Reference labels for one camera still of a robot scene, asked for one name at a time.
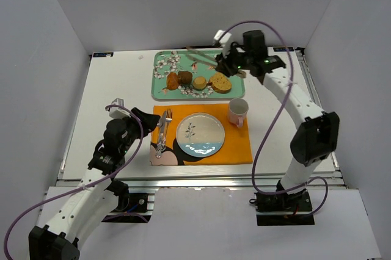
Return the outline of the metal serving tongs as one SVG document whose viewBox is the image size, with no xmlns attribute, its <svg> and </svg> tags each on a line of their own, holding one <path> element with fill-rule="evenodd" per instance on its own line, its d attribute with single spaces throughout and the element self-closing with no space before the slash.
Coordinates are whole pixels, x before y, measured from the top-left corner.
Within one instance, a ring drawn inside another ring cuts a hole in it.
<svg viewBox="0 0 391 260">
<path fill-rule="evenodd" d="M 217 67 L 217 62 L 214 57 L 209 56 L 208 54 L 205 54 L 203 51 L 199 51 L 198 49 L 186 47 L 185 56 L 193 62 L 202 63 L 213 69 Z"/>
</svg>

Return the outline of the dark brown croissant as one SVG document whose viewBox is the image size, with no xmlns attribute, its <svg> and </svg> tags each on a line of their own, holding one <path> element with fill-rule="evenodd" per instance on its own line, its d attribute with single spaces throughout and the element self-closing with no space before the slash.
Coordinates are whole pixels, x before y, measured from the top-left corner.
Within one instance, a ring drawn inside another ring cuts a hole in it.
<svg viewBox="0 0 391 260">
<path fill-rule="evenodd" d="M 190 71 L 179 71 L 177 76 L 180 85 L 189 85 L 192 82 L 192 73 Z"/>
</svg>

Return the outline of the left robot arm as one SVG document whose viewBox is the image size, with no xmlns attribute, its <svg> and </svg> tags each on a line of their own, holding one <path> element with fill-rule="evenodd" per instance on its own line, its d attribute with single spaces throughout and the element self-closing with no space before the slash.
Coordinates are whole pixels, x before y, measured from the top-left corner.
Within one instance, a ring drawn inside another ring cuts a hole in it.
<svg viewBox="0 0 391 260">
<path fill-rule="evenodd" d="M 153 132 L 161 117 L 115 104 L 106 109 L 112 119 L 78 187 L 65 194 L 65 204 L 46 224 L 29 233 L 30 259 L 79 259 L 87 238 L 128 194 L 127 184 L 115 177 L 134 141 Z"/>
</svg>

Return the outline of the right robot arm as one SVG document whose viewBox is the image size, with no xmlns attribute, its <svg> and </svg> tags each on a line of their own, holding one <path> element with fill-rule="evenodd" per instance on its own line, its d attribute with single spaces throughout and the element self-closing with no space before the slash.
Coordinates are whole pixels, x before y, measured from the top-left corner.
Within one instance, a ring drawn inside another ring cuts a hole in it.
<svg viewBox="0 0 391 260">
<path fill-rule="evenodd" d="M 214 42 L 222 51 L 213 64 L 194 63 L 189 82 L 178 80 L 183 72 L 179 53 L 156 61 L 155 79 L 161 77 L 162 67 L 169 66 L 164 91 L 185 94 L 191 103 L 154 107 L 161 123 L 148 146 L 150 163 L 178 165 L 185 154 L 186 162 L 200 165 L 254 164 L 258 154 L 252 152 L 250 135 L 255 129 L 247 121 L 261 107 L 236 95 L 228 103 L 201 103 L 202 98 L 231 94 L 235 81 L 251 74 L 280 101 L 280 109 L 288 112 L 296 127 L 290 143 L 293 158 L 276 194 L 302 191 L 314 169 L 336 149 L 338 115 L 325 112 L 295 83 L 291 60 L 269 55 L 261 31 L 244 33 L 244 43 L 235 45 L 228 32 L 219 30 Z"/>
</svg>

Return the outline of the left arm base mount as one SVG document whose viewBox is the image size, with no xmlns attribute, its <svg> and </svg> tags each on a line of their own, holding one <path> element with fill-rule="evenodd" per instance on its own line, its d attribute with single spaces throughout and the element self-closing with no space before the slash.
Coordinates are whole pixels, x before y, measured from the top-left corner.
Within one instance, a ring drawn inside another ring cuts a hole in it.
<svg viewBox="0 0 391 260">
<path fill-rule="evenodd" d="M 104 223 L 148 223 L 152 216 L 155 195 L 128 193 L 120 197 L 118 206 L 103 220 Z"/>
</svg>

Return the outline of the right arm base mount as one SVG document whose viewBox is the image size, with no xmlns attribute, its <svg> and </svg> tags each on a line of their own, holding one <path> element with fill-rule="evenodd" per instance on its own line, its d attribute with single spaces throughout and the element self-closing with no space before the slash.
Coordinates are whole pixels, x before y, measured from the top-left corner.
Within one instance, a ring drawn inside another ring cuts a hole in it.
<svg viewBox="0 0 391 260">
<path fill-rule="evenodd" d="M 249 200 L 255 207 L 258 226 L 308 226 L 314 225 L 312 202 L 308 191 L 298 195 L 263 195 L 255 193 Z"/>
</svg>

